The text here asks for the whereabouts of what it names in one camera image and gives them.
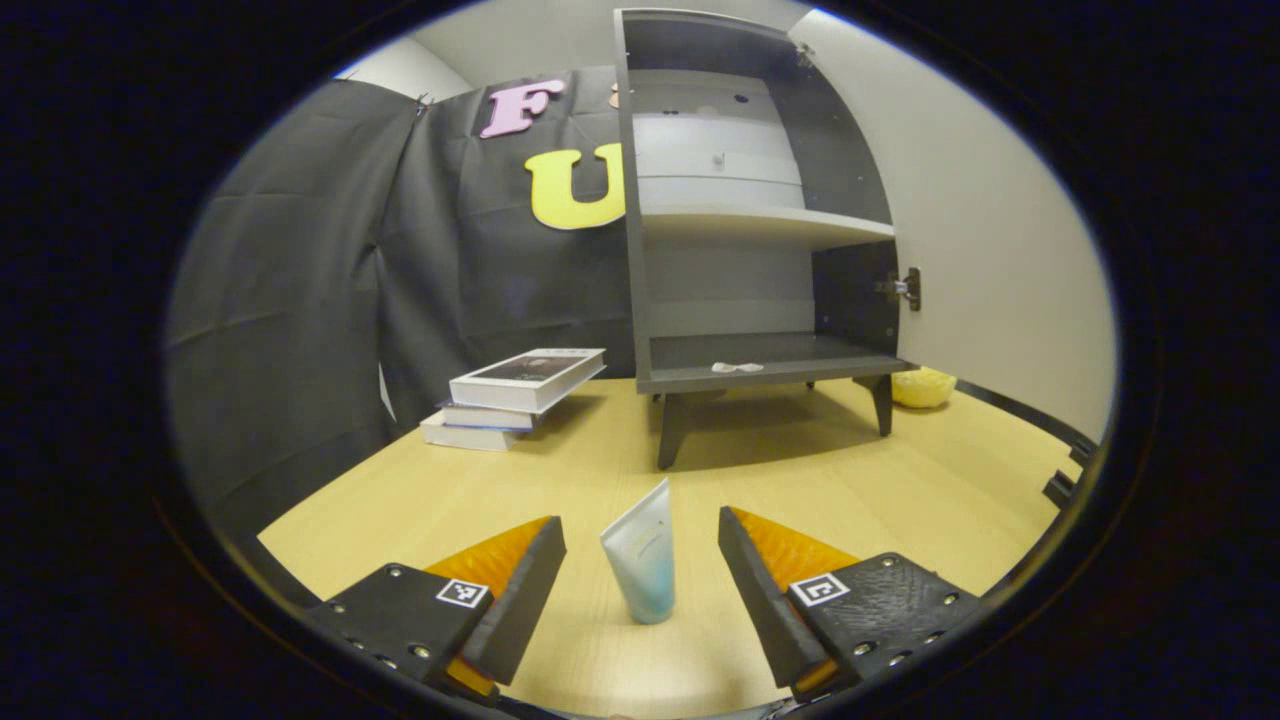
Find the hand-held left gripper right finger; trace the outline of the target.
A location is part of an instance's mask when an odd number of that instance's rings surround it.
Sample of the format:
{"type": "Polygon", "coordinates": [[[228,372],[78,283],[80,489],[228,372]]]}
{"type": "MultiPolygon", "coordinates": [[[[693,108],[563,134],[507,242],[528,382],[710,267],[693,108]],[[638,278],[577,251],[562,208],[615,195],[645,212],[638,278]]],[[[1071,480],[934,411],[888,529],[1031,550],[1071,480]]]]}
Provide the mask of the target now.
{"type": "Polygon", "coordinates": [[[856,559],[723,506],[718,546],[774,683],[796,701],[860,685],[924,653],[979,597],[901,553],[856,559]]]}

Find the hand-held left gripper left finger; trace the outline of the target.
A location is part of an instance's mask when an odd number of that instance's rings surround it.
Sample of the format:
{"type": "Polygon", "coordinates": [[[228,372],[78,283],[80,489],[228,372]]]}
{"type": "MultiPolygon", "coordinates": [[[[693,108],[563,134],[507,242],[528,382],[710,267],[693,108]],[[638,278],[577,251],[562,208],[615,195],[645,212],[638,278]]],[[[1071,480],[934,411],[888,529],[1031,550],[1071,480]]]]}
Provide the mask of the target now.
{"type": "Polygon", "coordinates": [[[535,518],[425,569],[388,562],[306,615],[412,682],[495,698],[515,679],[564,556],[561,518],[535,518]]]}

